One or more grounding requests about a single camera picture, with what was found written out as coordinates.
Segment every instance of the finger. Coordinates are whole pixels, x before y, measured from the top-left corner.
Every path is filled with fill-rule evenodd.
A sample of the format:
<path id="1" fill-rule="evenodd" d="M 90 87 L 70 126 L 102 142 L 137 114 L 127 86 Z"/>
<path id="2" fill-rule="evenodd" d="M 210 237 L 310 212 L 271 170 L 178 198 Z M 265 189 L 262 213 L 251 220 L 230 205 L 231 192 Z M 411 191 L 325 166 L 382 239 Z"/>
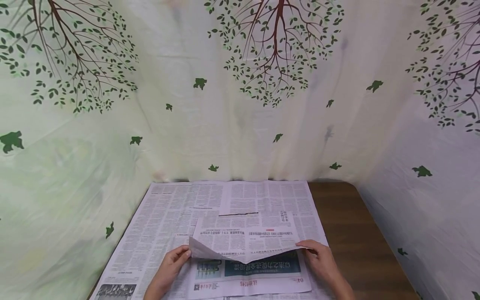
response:
<path id="1" fill-rule="evenodd" d="M 192 252 L 190 250 L 187 250 L 184 254 L 182 254 L 176 262 L 174 262 L 173 264 L 175 265 L 175 267 L 180 270 L 180 268 L 187 262 L 187 260 L 190 258 L 190 255 L 192 254 Z"/>
<path id="2" fill-rule="evenodd" d="M 301 240 L 298 243 L 295 243 L 295 245 L 310 248 L 315 250 L 316 252 L 320 252 L 322 247 L 325 247 L 321 243 L 314 240 Z"/>
<path id="3" fill-rule="evenodd" d="M 172 257 L 174 258 L 177 258 L 179 257 L 180 255 L 182 255 L 182 253 L 184 253 L 185 251 L 187 251 L 189 248 L 188 248 L 188 245 L 181 245 L 171 251 L 168 252 L 168 254 L 170 254 Z"/>
<path id="4" fill-rule="evenodd" d="M 303 249 L 303 255 L 310 264 L 312 264 L 317 258 L 317 256 L 308 251 L 308 249 Z"/>
<path id="5" fill-rule="evenodd" d="M 165 258 L 171 260 L 172 262 L 176 261 L 182 253 L 188 250 L 188 245 L 181 245 L 173 250 L 170 250 L 165 254 Z"/>

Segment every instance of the left hand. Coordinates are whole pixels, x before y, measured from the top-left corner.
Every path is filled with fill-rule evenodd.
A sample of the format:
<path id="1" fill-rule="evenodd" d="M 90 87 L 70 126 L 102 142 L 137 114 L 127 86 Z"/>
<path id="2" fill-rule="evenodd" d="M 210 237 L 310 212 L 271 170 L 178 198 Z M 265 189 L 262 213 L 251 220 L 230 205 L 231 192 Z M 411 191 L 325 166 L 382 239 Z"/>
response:
<path id="1" fill-rule="evenodd" d="M 187 245 L 182 245 L 167 252 L 145 292 L 144 300 L 159 300 L 162 298 L 172 286 L 180 269 L 190 258 L 191 254 L 192 252 Z"/>

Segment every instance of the wrist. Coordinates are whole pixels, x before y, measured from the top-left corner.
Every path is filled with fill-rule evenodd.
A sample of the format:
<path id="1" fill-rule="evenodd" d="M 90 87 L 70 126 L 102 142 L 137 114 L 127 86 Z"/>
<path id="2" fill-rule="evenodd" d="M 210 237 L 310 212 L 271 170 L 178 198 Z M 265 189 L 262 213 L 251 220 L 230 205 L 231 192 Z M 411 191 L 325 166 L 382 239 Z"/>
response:
<path id="1" fill-rule="evenodd" d="M 335 295 L 335 298 L 338 300 L 353 300 L 354 299 L 354 294 L 352 287 L 350 284 L 347 282 L 343 276 L 341 278 L 338 278 L 337 280 L 328 283 L 330 289 L 332 290 L 333 294 Z"/>
<path id="2" fill-rule="evenodd" d="M 166 293 L 166 289 L 151 283 L 145 291 L 144 300 L 160 300 Z"/>

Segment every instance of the newspaper sheet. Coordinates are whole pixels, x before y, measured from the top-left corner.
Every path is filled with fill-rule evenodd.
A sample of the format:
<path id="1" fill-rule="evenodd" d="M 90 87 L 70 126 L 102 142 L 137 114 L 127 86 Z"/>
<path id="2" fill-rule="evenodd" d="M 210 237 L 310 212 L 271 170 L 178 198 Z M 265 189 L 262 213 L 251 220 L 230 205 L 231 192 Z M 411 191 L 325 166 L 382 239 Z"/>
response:
<path id="1" fill-rule="evenodd" d="M 291 212 L 199 218 L 190 238 L 193 258 L 225 259 L 248 264 L 290 250 L 299 236 Z"/>
<path id="2" fill-rule="evenodd" d="M 313 239 L 327 244 L 305 181 L 152 183 L 107 263 L 90 300 L 112 300 L 115 297 L 143 299 L 165 253 L 179 245 L 188 244 L 199 218 L 209 219 L 213 223 L 219 214 L 268 211 L 292 212 L 300 240 Z M 299 263 L 303 262 L 298 254 L 297 256 Z M 190 260 L 182 268 L 164 299 L 187 299 L 188 290 L 195 289 L 194 285 L 190 285 L 189 278 L 193 274 L 192 269 L 196 272 L 198 268 L 194 263 Z M 239 266 L 240 270 L 235 270 L 233 266 L 234 271 L 243 271 L 241 268 Z M 332 299 L 316 280 L 312 279 L 311 282 L 310 292 L 265 294 L 244 299 Z"/>
<path id="3" fill-rule="evenodd" d="M 188 299 L 310 291 L 298 241 L 290 212 L 199 218 L 190 249 L 204 259 L 192 262 Z"/>

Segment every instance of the tree print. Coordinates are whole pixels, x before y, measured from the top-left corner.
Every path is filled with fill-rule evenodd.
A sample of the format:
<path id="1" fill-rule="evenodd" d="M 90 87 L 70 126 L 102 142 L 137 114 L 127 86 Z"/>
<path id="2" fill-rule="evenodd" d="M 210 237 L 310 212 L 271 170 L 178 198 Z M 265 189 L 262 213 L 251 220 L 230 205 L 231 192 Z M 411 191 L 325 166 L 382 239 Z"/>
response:
<path id="1" fill-rule="evenodd" d="M 344 15 L 335 0 L 208 0 L 218 26 L 208 31 L 231 53 L 224 69 L 241 82 L 240 91 L 276 107 L 295 90 L 306 89 L 304 73 L 318 58 L 332 55 L 334 29 Z"/>
<path id="2" fill-rule="evenodd" d="M 72 104 L 74 113 L 102 113 L 137 89 L 128 80 L 135 45 L 109 1 L 12 0 L 0 3 L 0 15 L 9 18 L 0 28 L 0 61 L 13 77 L 35 77 L 34 104 L 52 99 L 60 107 Z M 29 63 L 27 55 L 47 62 Z"/>
<path id="3" fill-rule="evenodd" d="M 6 135 L 0 136 L 0 143 L 4 145 L 3 152 L 5 154 L 9 153 L 13 150 L 13 146 L 24 149 L 24 146 L 22 145 L 22 139 L 20 138 L 21 136 L 22 132 L 20 131 L 11 132 Z"/>
<path id="4" fill-rule="evenodd" d="M 406 71 L 423 85 L 417 93 L 438 126 L 455 126 L 456 118 L 465 116 L 466 131 L 480 132 L 480 5 L 475 0 L 426 0 L 420 8 L 428 16 L 427 28 L 408 39 L 418 36 L 417 50 L 425 57 Z"/>

